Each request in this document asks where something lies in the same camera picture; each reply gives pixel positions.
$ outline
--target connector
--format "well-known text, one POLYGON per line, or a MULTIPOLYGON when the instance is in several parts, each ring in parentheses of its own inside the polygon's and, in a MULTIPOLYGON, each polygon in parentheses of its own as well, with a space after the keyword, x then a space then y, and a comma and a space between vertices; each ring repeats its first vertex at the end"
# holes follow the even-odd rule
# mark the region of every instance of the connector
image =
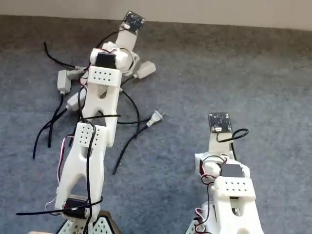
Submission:
MULTIPOLYGON (((83 103, 86 98, 86 91, 83 89, 80 93, 80 102, 83 103)), ((74 94, 70 99, 68 99, 66 108, 71 111, 78 110, 78 93, 74 94)))
POLYGON ((156 71, 155 64, 150 61, 144 62, 140 65, 138 70, 133 74, 135 78, 142 79, 156 71))
POLYGON ((164 112, 161 112, 160 110, 155 111, 151 117, 151 119, 146 123, 148 127, 151 127, 153 124, 161 121, 163 119, 163 116, 165 115, 164 112))
POLYGON ((83 69, 80 69, 80 70, 72 70, 72 71, 66 71, 66 76, 67 76, 67 78, 69 78, 70 80, 79 79, 83 73, 84 73, 84 70, 83 70, 83 69))
POLYGON ((70 91, 71 82, 66 74, 67 74, 66 70, 58 72, 58 90, 61 94, 66 94, 69 93, 70 91))

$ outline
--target black wire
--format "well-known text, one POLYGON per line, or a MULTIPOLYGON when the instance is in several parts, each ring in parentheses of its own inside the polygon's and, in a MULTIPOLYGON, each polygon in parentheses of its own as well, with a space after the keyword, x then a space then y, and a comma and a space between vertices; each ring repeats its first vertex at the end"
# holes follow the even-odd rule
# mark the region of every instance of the black wire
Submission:
POLYGON ((120 164, 120 161, 121 161, 121 159, 122 159, 122 156, 124 155, 124 153, 125 153, 125 151, 126 151, 128 145, 130 144, 130 142, 131 142, 134 138, 136 138, 140 133, 142 133, 144 130, 146 130, 147 128, 148 128, 148 126, 145 125, 145 126, 144 126, 143 128, 141 128, 139 131, 137 131, 132 137, 130 137, 130 139, 126 142, 126 144, 124 145, 123 149, 121 150, 120 155, 119 155, 119 157, 118 157, 118 159, 117 159, 117 162, 116 162, 116 164, 115 164, 115 167, 114 167, 114 170, 113 170, 113 175, 115 175, 115 173, 116 173, 116 171, 117 171, 117 168, 118 168, 118 166, 119 166, 119 164, 120 164))
POLYGON ((80 102, 80 93, 81 93, 81 91, 82 91, 83 89, 86 91, 86 95, 87 95, 87 89, 85 88, 85 86, 82 86, 82 87, 79 89, 79 91, 78 91, 78 111, 79 111, 79 117, 80 117, 80 119, 83 119, 83 116, 82 116, 82 109, 83 109, 84 104, 85 104, 85 102, 86 102, 86 99, 84 100, 83 105, 81 105, 81 102, 80 102))
MULTIPOLYGON (((213 184, 214 182, 211 182, 207 185, 207 197, 208 197, 208 212, 207 212, 207 217, 205 218, 205 220, 203 220, 201 223, 198 223, 196 228, 202 224, 204 224, 205 222, 207 222, 208 218, 209 218, 209 213, 210 213, 210 197, 209 197, 209 185, 213 184)), ((211 232, 206 232, 206 231, 203 231, 203 232, 196 232, 196 233, 199 233, 199 234, 212 234, 211 232)))
MULTIPOLYGON (((72 135, 73 135, 73 136, 74 136, 74 135, 75 135, 75 133, 76 133, 77 124, 79 123, 79 121, 80 121, 80 115, 78 115, 78 118, 77 118, 76 124, 75 124, 75 126, 74 126, 74 129, 73 129, 73 132, 72 132, 72 135)), ((71 137, 71 138, 70 138, 70 140, 69 140, 69 143, 68 143, 68 146, 69 146, 69 147, 71 147, 71 146, 72 146, 73 141, 74 141, 74 138, 73 138, 73 137, 71 137)))
MULTIPOLYGON (((230 141, 230 140, 236 140, 236 139, 243 138, 243 137, 246 136, 248 133, 249 133, 249 130, 248 130, 247 128, 241 128, 241 129, 238 129, 238 130, 234 131, 234 132, 232 133, 232 137, 231 137, 231 138, 224 139, 224 140, 219 140, 219 139, 218 139, 219 133, 217 133, 217 134, 216 134, 216 140, 217 140, 217 142, 220 142, 220 143, 222 143, 222 142, 227 142, 227 141, 230 141), (238 134, 238 133, 240 133, 240 132, 244 132, 244 133, 241 134, 241 135, 239 135, 239 136, 235 136, 236 134, 238 134)), ((234 143, 232 142, 232 143, 230 144, 230 146, 231 146, 231 150, 232 150, 232 152, 233 152, 233 157, 234 157, 234 159, 237 161, 236 153, 235 153, 235 149, 234 149, 234 143)))
MULTIPOLYGON (((54 119, 58 115, 58 112, 59 112, 60 108, 62 107, 63 103, 64 103, 64 94, 60 94, 60 102, 59 102, 57 109, 54 111, 52 119, 54 119)), ((54 123, 55 123, 55 121, 50 124, 50 128, 49 128, 48 148, 51 147, 51 143, 52 143, 52 132, 53 132, 53 124, 54 123)))
POLYGON ((140 120, 140 121, 133 121, 133 122, 120 122, 120 121, 117 121, 118 124, 136 124, 136 123, 144 123, 144 122, 147 122, 151 119, 151 117, 149 118, 146 118, 146 119, 143 119, 143 120, 140 120))
POLYGON ((47 43, 44 42, 43 43, 43 46, 44 46, 44 51, 46 53, 46 55, 51 59, 53 60, 54 62, 56 62, 57 64, 61 65, 61 66, 66 66, 66 67, 70 67, 70 68, 75 68, 74 65, 71 65, 71 64, 68 64, 68 63, 65 63, 65 62, 61 62, 59 60, 57 60, 56 58, 52 57, 48 51, 48 47, 47 47, 47 43))
POLYGON ((228 142, 228 141, 231 141, 231 140, 236 140, 236 139, 240 139, 240 138, 243 138, 245 135, 247 135, 249 133, 249 130, 247 128, 241 128, 241 129, 238 129, 236 130, 235 132, 233 132, 232 134, 232 137, 231 138, 228 138, 228 139, 224 139, 224 140, 219 140, 218 136, 219 136, 219 133, 216 134, 216 140, 217 142, 219 143, 223 143, 223 142, 228 142), (239 136, 235 136, 237 133, 239 132, 244 132, 243 134, 239 135, 239 136))
POLYGON ((92 207, 95 205, 100 204, 103 201, 103 197, 101 196, 101 199, 95 203, 87 203, 85 205, 81 205, 81 206, 76 206, 76 207, 71 207, 71 208, 65 208, 65 209, 60 209, 60 210, 52 210, 52 211, 39 211, 39 212, 19 212, 16 213, 15 215, 18 216, 24 216, 24 215, 45 215, 45 214, 51 214, 51 213, 57 213, 57 212, 64 212, 64 211, 73 211, 76 210, 78 208, 87 208, 87 207, 92 207))
MULTIPOLYGON (((232 137, 234 137, 237 133, 240 132, 240 129, 236 130, 235 132, 232 133, 232 137)), ((233 157, 234 159, 237 161, 237 158, 236 158, 236 153, 235 153, 235 149, 234 149, 234 142, 231 143, 231 149, 232 149, 232 152, 233 152, 233 157)))
POLYGON ((100 116, 92 116, 83 119, 95 119, 95 118, 105 118, 105 117, 120 117, 121 115, 100 115, 100 116))
POLYGON ((43 130, 47 129, 50 127, 51 123, 54 123, 55 121, 57 121, 59 118, 62 117, 62 115, 67 111, 67 109, 65 108, 63 111, 61 111, 54 119, 50 120, 49 122, 47 122, 39 131, 37 137, 36 137, 36 141, 35 141, 35 145, 34 145, 34 150, 33 150, 33 159, 35 159, 36 157, 36 149, 37 149, 37 145, 38 145, 38 140, 39 137, 41 135, 41 133, 43 132, 43 130))
POLYGON ((108 38, 110 38, 111 36, 113 36, 114 34, 117 34, 121 31, 125 31, 126 29, 120 29, 118 31, 112 32, 111 34, 107 35, 106 37, 104 37, 96 46, 96 48, 99 48, 108 38))
MULTIPOLYGON (((89 203, 91 203, 91 190, 90 190, 90 155, 91 155, 91 150, 92 150, 92 143, 93 143, 93 140, 94 140, 94 137, 97 133, 97 129, 95 127, 95 125, 89 121, 85 121, 83 120, 84 122, 90 124, 92 127, 93 127, 93 132, 92 132, 92 135, 91 135, 91 138, 90 138, 90 143, 89 143, 89 147, 88 147, 88 152, 87 152, 87 156, 86 156, 86 167, 87 167, 87 173, 86 173, 86 180, 87 180, 87 194, 88 194, 88 201, 89 203)), ((89 212, 89 217, 87 218, 87 221, 86 221, 86 224, 84 226, 84 229, 83 229, 83 234, 86 234, 88 233, 88 225, 90 223, 90 220, 92 218, 92 206, 90 206, 90 212, 89 212)))
POLYGON ((217 155, 211 155, 211 156, 208 156, 206 158, 204 158, 204 160, 202 160, 202 164, 204 163, 204 161, 206 161, 207 159, 209 159, 210 157, 217 157, 219 159, 221 159, 223 161, 223 163, 225 163, 225 160, 223 158, 221 158, 220 156, 217 156, 217 155))
POLYGON ((131 77, 125 79, 125 80, 121 83, 120 87, 122 87, 125 83, 127 83, 128 81, 130 81, 130 80, 132 80, 132 79, 134 79, 134 78, 135 78, 134 76, 131 76, 131 77))
POLYGON ((140 131, 140 112, 138 111, 137 105, 135 104, 135 102, 133 101, 133 99, 125 92, 125 91, 121 91, 129 100, 130 102, 133 104, 135 110, 136 110, 136 118, 137 118, 137 127, 136 127, 136 132, 140 131))

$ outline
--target gray carpet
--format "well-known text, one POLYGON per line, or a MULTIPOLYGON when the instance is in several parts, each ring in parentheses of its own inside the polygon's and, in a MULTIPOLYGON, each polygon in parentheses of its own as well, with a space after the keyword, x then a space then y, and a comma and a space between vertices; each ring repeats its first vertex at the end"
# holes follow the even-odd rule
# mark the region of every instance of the gray carpet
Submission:
MULTIPOLYGON (((56 191, 61 139, 76 121, 56 125, 51 149, 45 133, 37 159, 36 134, 58 105, 58 70, 43 52, 86 65, 91 48, 116 30, 113 20, 0 17, 0 229, 4 234, 55 232, 61 217, 15 216, 41 211, 56 191)), ((125 90, 144 117, 160 107, 164 121, 128 148, 115 176, 115 160, 135 126, 118 126, 107 151, 101 207, 125 234, 181 234, 194 208, 206 200, 194 172, 194 153, 207 150, 208 112, 228 111, 238 159, 252 172, 266 234, 312 233, 312 33, 233 26, 148 22, 135 51, 157 72, 125 90)), ((136 115, 125 97, 118 112, 136 115)), ((75 187, 85 194, 85 183, 75 187)))

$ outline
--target circuit board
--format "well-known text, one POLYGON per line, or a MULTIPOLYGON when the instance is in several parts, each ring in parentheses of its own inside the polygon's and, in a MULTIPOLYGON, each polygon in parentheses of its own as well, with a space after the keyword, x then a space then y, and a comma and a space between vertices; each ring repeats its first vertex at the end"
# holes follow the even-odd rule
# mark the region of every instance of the circuit board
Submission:
POLYGON ((121 27, 137 35, 144 23, 145 19, 143 17, 132 11, 128 11, 121 23, 121 27))
POLYGON ((231 133, 232 125, 229 113, 217 112, 208 114, 211 133, 231 133))

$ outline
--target white wall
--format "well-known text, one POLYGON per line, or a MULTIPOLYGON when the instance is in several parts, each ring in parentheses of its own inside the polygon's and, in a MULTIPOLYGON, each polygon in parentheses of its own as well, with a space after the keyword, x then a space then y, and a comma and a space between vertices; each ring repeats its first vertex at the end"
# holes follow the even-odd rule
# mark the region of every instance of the white wall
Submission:
POLYGON ((149 21, 312 30, 312 0, 0 0, 0 14, 120 20, 127 10, 149 21))

